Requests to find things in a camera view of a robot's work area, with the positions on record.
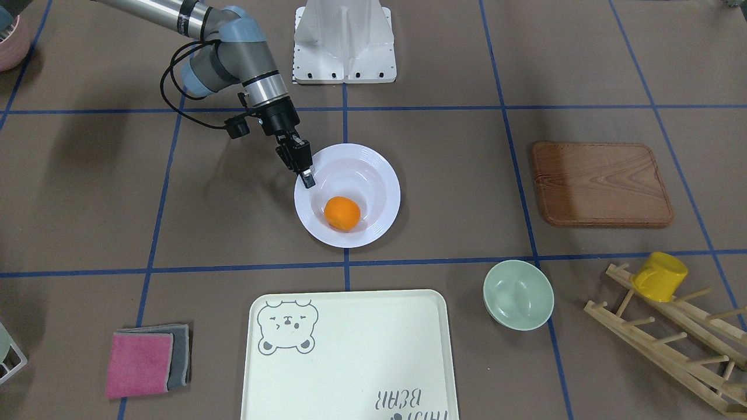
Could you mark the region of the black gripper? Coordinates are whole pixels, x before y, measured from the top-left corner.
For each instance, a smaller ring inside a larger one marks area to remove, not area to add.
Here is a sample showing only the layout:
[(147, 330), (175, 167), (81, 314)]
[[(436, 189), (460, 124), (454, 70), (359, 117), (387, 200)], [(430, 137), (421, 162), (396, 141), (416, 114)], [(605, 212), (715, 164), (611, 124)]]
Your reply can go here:
[(310, 143), (301, 138), (296, 127), (301, 120), (290, 97), (283, 97), (257, 109), (257, 118), (265, 135), (277, 139), (277, 154), (288, 170), (301, 173), (305, 189), (316, 185)]

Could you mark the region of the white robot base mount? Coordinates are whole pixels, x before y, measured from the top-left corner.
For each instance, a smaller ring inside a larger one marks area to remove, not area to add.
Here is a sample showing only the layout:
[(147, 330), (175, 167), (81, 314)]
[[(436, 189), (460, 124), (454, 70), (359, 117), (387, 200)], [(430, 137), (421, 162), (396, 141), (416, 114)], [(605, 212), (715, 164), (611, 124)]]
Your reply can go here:
[(292, 80), (393, 83), (397, 79), (392, 12), (379, 1), (309, 1), (294, 13)]

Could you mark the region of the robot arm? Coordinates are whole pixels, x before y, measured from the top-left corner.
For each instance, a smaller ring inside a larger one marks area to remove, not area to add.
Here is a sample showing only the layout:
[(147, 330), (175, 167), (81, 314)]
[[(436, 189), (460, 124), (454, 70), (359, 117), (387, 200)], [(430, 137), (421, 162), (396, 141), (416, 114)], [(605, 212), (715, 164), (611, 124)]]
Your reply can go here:
[(106, 5), (190, 39), (170, 59), (162, 79), (194, 101), (241, 87), (243, 111), (219, 125), (230, 138), (248, 135), (256, 118), (277, 139), (277, 154), (306, 188), (315, 185), (312, 151), (297, 132), (296, 108), (258, 22), (235, 6), (217, 9), (198, 1), (107, 1)]

